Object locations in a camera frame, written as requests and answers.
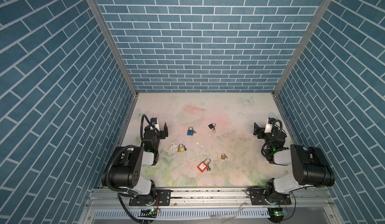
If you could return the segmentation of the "blue padlock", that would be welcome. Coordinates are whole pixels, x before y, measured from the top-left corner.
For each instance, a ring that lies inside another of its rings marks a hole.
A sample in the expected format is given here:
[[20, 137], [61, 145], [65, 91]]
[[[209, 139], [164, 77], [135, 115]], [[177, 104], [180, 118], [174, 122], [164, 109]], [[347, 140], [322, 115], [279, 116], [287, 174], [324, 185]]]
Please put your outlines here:
[[193, 127], [189, 127], [188, 130], [187, 130], [187, 135], [188, 136], [193, 136], [194, 134], [196, 134], [197, 132], [194, 130]]

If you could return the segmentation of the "brass padlock with key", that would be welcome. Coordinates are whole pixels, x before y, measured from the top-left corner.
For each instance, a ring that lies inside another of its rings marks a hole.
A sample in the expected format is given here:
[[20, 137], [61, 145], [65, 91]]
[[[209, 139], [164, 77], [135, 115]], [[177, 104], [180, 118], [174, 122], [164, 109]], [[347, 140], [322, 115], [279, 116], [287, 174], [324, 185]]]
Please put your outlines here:
[[184, 153], [186, 152], [186, 147], [183, 144], [180, 144], [177, 148], [178, 153]]

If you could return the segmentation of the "small brass padlock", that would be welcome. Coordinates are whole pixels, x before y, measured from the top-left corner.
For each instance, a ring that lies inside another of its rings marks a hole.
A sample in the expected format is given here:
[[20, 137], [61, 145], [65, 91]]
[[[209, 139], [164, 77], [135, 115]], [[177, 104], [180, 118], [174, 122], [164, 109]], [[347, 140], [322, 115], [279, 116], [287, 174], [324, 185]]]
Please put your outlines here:
[[225, 159], [228, 159], [228, 157], [227, 157], [226, 154], [222, 153], [222, 154], [221, 154], [221, 159], [222, 159], [222, 160], [225, 160]]

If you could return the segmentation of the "black padlock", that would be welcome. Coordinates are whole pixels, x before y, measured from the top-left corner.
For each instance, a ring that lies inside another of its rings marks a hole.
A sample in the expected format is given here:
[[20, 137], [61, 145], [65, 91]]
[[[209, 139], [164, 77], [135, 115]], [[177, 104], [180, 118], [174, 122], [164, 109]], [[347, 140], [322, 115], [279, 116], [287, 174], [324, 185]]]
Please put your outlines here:
[[216, 124], [215, 123], [211, 123], [208, 125], [208, 127], [212, 130], [212, 132], [216, 132]]

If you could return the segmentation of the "red padlock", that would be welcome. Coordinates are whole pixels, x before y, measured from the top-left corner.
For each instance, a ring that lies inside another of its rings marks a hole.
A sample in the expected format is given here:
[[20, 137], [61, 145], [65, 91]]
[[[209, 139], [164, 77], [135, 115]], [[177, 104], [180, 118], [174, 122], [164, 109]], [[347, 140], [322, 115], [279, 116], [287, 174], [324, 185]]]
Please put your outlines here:
[[204, 172], [204, 171], [207, 171], [209, 172], [211, 170], [210, 168], [210, 162], [211, 162], [211, 159], [210, 158], [206, 158], [203, 162], [201, 162], [199, 165], [198, 165], [198, 170], [200, 172]]

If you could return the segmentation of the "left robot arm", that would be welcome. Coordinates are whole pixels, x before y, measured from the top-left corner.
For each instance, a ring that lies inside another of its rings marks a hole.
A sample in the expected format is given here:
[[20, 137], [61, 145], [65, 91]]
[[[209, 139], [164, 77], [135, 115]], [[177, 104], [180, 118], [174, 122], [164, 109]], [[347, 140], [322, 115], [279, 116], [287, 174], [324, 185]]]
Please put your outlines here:
[[155, 183], [141, 176], [141, 168], [157, 164], [160, 141], [168, 137], [167, 125], [163, 130], [157, 127], [157, 124], [152, 124], [144, 128], [140, 146], [114, 149], [102, 175], [103, 186], [129, 197], [155, 199]]

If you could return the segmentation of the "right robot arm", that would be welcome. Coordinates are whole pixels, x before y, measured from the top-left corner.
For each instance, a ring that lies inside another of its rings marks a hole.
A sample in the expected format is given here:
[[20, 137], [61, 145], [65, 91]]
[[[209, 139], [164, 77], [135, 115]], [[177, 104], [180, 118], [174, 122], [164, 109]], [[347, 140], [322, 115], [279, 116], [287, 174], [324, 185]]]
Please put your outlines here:
[[266, 183], [264, 198], [268, 203], [285, 201], [297, 190], [334, 185], [334, 172], [320, 148], [285, 146], [287, 135], [281, 120], [269, 118], [265, 127], [254, 124], [253, 135], [264, 140], [261, 154], [269, 164], [292, 167], [291, 173]]

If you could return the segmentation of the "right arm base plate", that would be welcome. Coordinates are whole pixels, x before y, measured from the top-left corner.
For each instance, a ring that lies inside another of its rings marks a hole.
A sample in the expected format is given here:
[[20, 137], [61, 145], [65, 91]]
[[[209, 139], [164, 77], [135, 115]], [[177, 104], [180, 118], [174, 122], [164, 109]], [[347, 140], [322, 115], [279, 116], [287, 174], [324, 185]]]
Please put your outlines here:
[[271, 193], [269, 196], [266, 194], [265, 189], [253, 188], [246, 191], [246, 194], [250, 197], [250, 201], [253, 206], [263, 205], [291, 205], [292, 201], [287, 194]]

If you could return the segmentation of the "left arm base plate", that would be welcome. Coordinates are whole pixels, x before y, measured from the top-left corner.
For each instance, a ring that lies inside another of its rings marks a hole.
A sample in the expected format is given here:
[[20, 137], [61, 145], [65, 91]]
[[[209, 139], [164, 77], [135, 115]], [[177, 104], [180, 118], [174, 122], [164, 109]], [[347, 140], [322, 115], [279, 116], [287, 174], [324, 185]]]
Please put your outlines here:
[[129, 201], [130, 207], [160, 207], [169, 206], [171, 198], [170, 189], [152, 189], [147, 195], [138, 195]]

